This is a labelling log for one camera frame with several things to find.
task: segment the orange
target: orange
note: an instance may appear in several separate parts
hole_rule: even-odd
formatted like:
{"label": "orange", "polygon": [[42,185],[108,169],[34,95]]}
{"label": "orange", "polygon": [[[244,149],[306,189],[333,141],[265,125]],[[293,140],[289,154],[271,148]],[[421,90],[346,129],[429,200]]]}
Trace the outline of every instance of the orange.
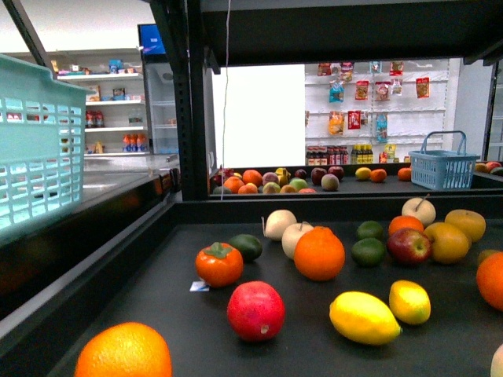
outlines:
{"label": "orange", "polygon": [[245,170],[243,173],[243,182],[252,183],[257,187],[262,186],[262,175],[253,169]]}
{"label": "orange", "polygon": [[242,185],[239,190],[237,190],[238,194],[258,194],[259,190],[257,186],[253,184]]}
{"label": "orange", "polygon": [[403,167],[398,171],[398,180],[410,182],[412,179],[412,169],[410,167]]}
{"label": "orange", "polygon": [[239,177],[228,177],[223,185],[226,186],[233,194],[237,194],[239,188],[244,186],[244,182]]}
{"label": "orange", "polygon": [[170,350],[153,328],[126,322],[92,338],[80,352],[74,377],[171,377]]}
{"label": "orange", "polygon": [[337,276],[344,266],[346,253],[330,228],[315,226],[297,242],[293,261],[305,277],[326,281]]}
{"label": "orange", "polygon": [[374,183],[381,183],[387,177],[387,173],[385,169],[374,169],[370,172],[370,181]]}
{"label": "orange", "polygon": [[397,230],[402,228],[417,229],[420,232],[424,231],[423,223],[419,219],[414,216],[400,215],[391,220],[390,226],[387,229],[387,234],[391,236]]}
{"label": "orange", "polygon": [[494,253],[480,263],[476,280],[483,299],[503,311],[503,252]]}

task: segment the red apple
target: red apple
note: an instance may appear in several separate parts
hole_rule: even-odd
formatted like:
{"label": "red apple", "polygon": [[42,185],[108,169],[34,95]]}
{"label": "red apple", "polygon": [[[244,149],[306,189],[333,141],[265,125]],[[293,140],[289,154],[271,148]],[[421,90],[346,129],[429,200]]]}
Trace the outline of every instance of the red apple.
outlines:
{"label": "red apple", "polygon": [[335,175],[337,178],[339,178],[339,181],[342,181],[344,178],[343,167],[330,167],[328,173]]}
{"label": "red apple", "polygon": [[419,230],[403,228],[393,233],[386,243],[387,251],[400,265],[419,265],[431,257],[428,237]]}
{"label": "red apple", "polygon": [[322,167],[315,167],[312,171],[311,171],[311,180],[313,182],[313,185],[321,185],[321,179],[323,178],[323,176],[327,174],[327,170],[322,168]]}
{"label": "red apple", "polygon": [[304,169],[296,170],[296,172],[293,175],[295,178],[301,178],[301,179],[307,178],[307,172]]}
{"label": "red apple", "polygon": [[285,304],[263,281],[248,281],[234,290],[227,306],[232,329],[246,342],[274,338],[285,322]]}

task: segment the white pear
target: white pear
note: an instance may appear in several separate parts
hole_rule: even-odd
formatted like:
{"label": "white pear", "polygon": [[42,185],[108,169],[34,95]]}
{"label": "white pear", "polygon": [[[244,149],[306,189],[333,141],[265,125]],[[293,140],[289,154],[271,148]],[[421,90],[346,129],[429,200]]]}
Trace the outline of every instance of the white pear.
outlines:
{"label": "white pear", "polygon": [[402,207],[402,214],[414,216],[423,223],[425,228],[433,223],[437,216],[435,206],[425,198],[412,198],[407,200]]}
{"label": "white pear", "polygon": [[283,232],[297,222],[296,216],[289,210],[275,210],[267,218],[266,225],[263,224],[263,232],[266,238],[272,241],[281,241]]}
{"label": "white pear", "polygon": [[296,222],[291,224],[284,232],[281,237],[281,246],[286,256],[293,259],[293,255],[296,251],[297,242],[299,242],[300,237],[312,230],[314,227],[307,222]]}

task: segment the teal shopping basket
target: teal shopping basket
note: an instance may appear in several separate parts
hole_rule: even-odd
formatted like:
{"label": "teal shopping basket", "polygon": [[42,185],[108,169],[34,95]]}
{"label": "teal shopping basket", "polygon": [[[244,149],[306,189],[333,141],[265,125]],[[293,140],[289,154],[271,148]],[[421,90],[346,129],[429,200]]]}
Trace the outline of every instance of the teal shopping basket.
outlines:
{"label": "teal shopping basket", "polygon": [[0,244],[80,203],[85,106],[84,88],[0,55]]}
{"label": "teal shopping basket", "polygon": [[[433,134],[461,134],[457,152],[428,151],[428,138]],[[480,157],[466,153],[466,134],[463,131],[431,132],[424,139],[421,150],[409,152],[409,155],[412,183],[432,190],[471,188],[475,162]]]}

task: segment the white wall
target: white wall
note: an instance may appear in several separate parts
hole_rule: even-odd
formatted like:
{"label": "white wall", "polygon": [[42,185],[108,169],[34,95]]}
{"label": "white wall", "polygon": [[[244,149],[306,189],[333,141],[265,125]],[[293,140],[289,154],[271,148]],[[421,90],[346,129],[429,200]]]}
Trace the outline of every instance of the white wall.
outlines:
{"label": "white wall", "polygon": [[[21,0],[45,50],[124,49],[138,46],[137,24],[154,22],[140,0]],[[0,52],[28,48],[0,4]]]}
{"label": "white wall", "polygon": [[225,68],[213,77],[217,165],[304,165],[304,66],[239,67],[228,72],[225,139]]}

